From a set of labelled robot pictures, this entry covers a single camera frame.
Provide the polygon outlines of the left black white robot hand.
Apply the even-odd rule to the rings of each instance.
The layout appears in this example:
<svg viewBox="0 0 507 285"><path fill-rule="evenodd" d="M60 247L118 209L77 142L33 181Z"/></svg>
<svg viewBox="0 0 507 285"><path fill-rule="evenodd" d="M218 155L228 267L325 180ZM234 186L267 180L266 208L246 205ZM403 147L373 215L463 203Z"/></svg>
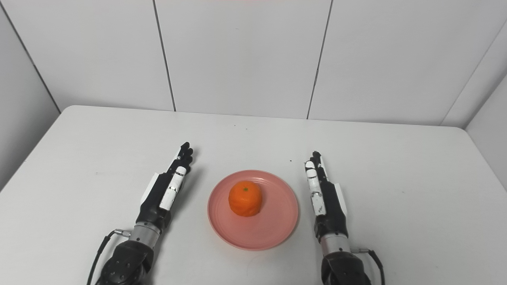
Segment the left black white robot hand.
<svg viewBox="0 0 507 285"><path fill-rule="evenodd" d="M183 187L185 175L191 171L193 149L187 141L180 146L169 168L154 173L141 199L136 224L152 225L164 231L172 219L171 209Z"/></svg>

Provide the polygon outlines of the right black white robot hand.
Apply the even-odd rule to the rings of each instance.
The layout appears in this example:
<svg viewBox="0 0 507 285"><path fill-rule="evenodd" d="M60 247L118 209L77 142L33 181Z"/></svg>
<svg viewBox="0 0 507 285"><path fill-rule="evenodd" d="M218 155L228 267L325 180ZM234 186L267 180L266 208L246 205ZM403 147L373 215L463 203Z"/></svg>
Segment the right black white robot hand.
<svg viewBox="0 0 507 285"><path fill-rule="evenodd" d="M305 173L315 214L314 232L317 240L321 242L326 235L342 234L348 237L344 196L340 185L328 179L321 153L313 151L305 163Z"/></svg>

